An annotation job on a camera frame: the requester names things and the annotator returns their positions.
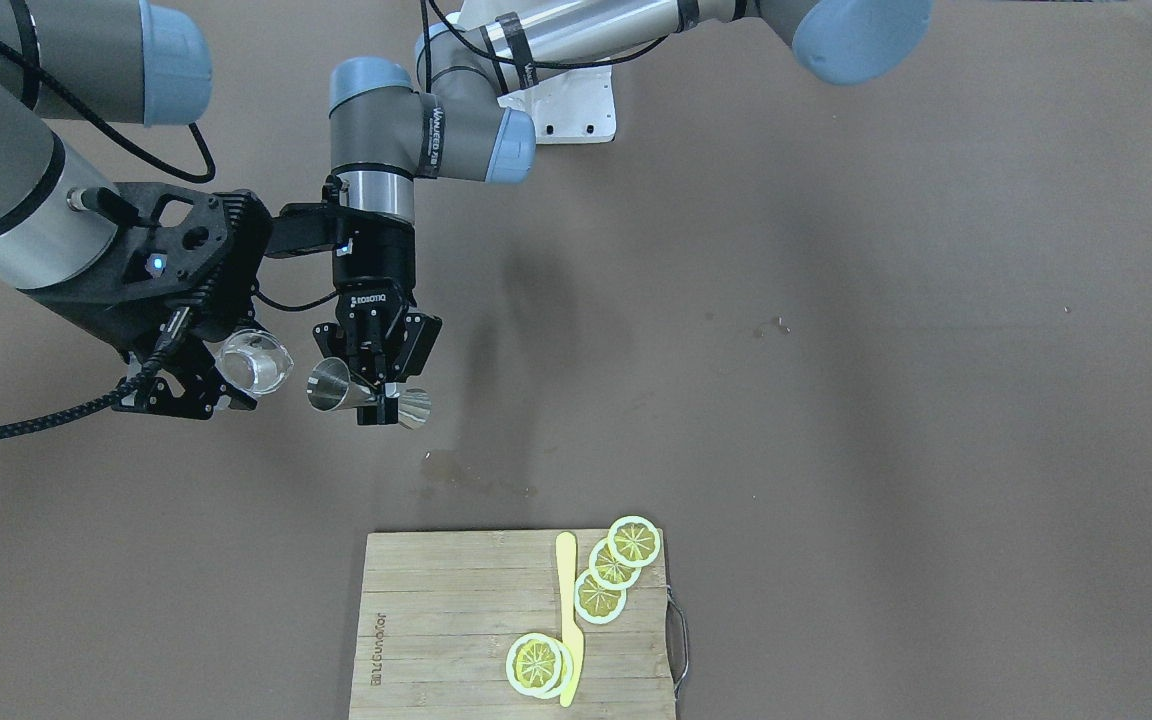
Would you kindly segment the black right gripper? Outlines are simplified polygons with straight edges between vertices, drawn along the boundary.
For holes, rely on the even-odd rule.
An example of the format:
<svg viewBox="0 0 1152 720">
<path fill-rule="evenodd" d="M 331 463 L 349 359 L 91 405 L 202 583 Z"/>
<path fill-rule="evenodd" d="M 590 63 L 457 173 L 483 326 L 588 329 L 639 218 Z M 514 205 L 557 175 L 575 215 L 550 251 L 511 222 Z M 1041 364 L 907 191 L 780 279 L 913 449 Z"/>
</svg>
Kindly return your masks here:
<svg viewBox="0 0 1152 720">
<path fill-rule="evenodd" d="M 119 354 L 138 357 L 147 356 L 179 306 L 192 306 L 191 336 L 154 381 L 116 401 L 113 410 L 191 420 L 209 420 L 215 411 L 253 411 L 259 401 L 221 376 L 204 341 L 266 329 L 252 291 L 268 245 L 270 210 L 247 190 L 205 194 L 127 182 L 116 184 L 116 192 L 136 209 L 137 222 L 118 228 L 90 268 L 26 297 Z"/>
</svg>

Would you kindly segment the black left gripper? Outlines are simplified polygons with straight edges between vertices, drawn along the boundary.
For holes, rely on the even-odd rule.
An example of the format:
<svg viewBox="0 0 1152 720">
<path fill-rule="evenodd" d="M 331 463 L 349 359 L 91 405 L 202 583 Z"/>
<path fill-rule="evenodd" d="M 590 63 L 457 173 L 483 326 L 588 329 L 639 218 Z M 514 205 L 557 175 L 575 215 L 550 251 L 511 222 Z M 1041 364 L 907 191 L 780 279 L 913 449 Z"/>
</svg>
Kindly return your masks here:
<svg viewBox="0 0 1152 720">
<path fill-rule="evenodd" d="M 325 357 L 346 361 L 369 386 L 392 393 L 429 363 L 439 316 L 410 313 L 415 305 L 412 225 L 391 218 L 338 218 L 332 222 L 335 323 L 314 327 Z"/>
</svg>

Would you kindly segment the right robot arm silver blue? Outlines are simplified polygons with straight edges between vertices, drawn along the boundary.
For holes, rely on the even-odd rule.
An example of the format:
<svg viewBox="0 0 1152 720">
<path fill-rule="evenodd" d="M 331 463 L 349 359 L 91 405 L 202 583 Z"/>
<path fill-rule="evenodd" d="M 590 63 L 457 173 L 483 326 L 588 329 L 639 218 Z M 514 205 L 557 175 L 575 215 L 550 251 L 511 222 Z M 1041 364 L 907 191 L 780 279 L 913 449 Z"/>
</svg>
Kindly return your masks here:
<svg viewBox="0 0 1152 720">
<path fill-rule="evenodd" d="M 0 1 L 0 281 L 127 365 L 126 414 L 252 410 L 211 346 L 255 328 L 273 229 L 248 191 L 109 181 L 50 119 L 195 127 L 212 59 L 200 26 L 151 1 Z"/>
</svg>

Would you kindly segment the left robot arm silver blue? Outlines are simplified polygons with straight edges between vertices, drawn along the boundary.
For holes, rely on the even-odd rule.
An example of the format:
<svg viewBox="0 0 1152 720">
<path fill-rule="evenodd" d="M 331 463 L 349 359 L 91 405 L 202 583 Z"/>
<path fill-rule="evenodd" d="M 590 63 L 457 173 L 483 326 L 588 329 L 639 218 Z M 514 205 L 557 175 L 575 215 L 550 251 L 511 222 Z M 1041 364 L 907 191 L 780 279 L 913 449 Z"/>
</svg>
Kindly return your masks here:
<svg viewBox="0 0 1152 720">
<path fill-rule="evenodd" d="M 338 65 L 329 79 L 332 160 L 314 204 L 287 206 L 316 249 L 332 253 L 335 319 L 314 328 L 323 359 L 306 397 L 320 414 L 353 410 L 364 427 L 429 420 L 429 392 L 410 387 L 442 323 L 420 313 L 415 184 L 454 179 L 517 184 L 535 162 L 526 111 L 500 99 L 544 79 L 649 53 L 670 35 L 717 20 L 761 20 L 801 67 L 836 86 L 897 67 L 931 26 L 929 1 L 550 1 L 483 26 L 439 18 L 416 47 L 426 78 L 379 56 Z"/>
</svg>

